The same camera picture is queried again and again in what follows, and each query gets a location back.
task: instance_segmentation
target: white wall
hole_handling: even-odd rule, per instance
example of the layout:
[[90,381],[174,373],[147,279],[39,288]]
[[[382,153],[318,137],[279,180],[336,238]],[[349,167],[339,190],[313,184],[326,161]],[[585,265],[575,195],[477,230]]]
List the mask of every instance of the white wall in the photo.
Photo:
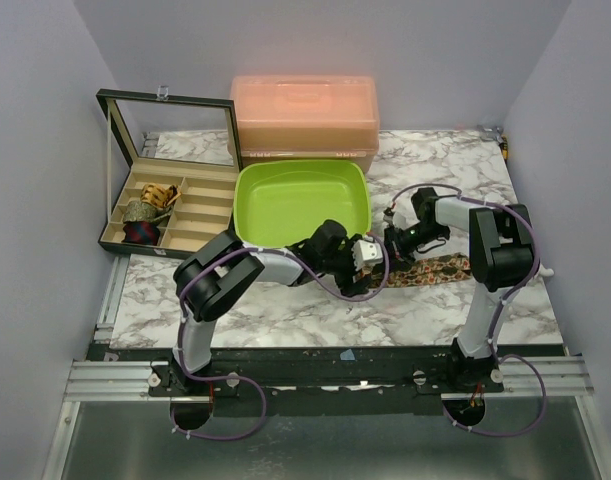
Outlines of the white wall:
[[611,434],[611,0],[574,0],[506,124],[565,339]]
[[500,123],[569,0],[75,0],[118,85],[227,97],[254,73],[371,74],[383,128]]
[[70,0],[0,2],[0,480],[40,477],[111,265],[103,86]]

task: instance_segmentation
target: green plastic tray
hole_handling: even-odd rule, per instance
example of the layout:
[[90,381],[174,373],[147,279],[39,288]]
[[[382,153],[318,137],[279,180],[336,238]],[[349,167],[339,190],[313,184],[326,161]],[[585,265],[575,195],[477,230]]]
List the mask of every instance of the green plastic tray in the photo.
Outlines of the green plastic tray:
[[369,191],[360,168],[345,160],[285,160],[245,168],[236,181],[238,236],[262,247],[310,237],[325,220],[351,237],[372,224]]

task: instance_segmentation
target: orange plastic box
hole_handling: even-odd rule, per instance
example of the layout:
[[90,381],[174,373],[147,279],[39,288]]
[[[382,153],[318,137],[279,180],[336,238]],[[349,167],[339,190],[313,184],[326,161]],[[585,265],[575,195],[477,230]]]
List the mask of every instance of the orange plastic box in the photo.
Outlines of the orange plastic box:
[[343,158],[367,172],[380,120],[370,77],[239,76],[232,82],[243,163]]

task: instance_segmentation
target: metal floor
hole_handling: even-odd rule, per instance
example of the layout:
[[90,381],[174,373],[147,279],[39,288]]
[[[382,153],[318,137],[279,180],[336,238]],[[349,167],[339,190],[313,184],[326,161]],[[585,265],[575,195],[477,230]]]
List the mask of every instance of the metal floor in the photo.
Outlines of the metal floor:
[[[489,439],[444,417],[272,417],[238,442],[171,433],[163,403],[84,403],[67,457],[67,480],[189,479],[600,479],[574,398],[552,398],[533,433]],[[533,398],[488,400],[481,423],[515,430],[537,413]],[[213,420],[212,433],[253,419]]]

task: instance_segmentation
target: storage case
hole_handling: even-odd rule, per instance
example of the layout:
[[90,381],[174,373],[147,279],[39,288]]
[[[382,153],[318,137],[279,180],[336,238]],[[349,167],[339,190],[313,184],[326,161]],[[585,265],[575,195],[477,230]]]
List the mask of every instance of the storage case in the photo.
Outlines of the storage case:
[[[100,245],[115,253],[139,253],[187,258],[205,243],[226,230],[231,221],[234,190],[242,168],[236,114],[231,100],[100,90],[96,95],[118,145],[130,167],[129,175],[111,205],[108,161],[108,221],[99,239]],[[196,152],[196,146],[180,142],[174,151],[155,158],[156,145],[150,156],[141,153],[143,140],[160,135],[205,132],[209,139],[227,139],[222,151],[207,148]],[[173,204],[171,216],[158,225],[160,238],[155,246],[122,243],[123,214],[132,200],[139,200],[145,184],[156,183],[167,188],[177,185],[180,197]]]
[[243,164],[344,158],[369,169],[380,121],[370,77],[240,76],[236,105]]

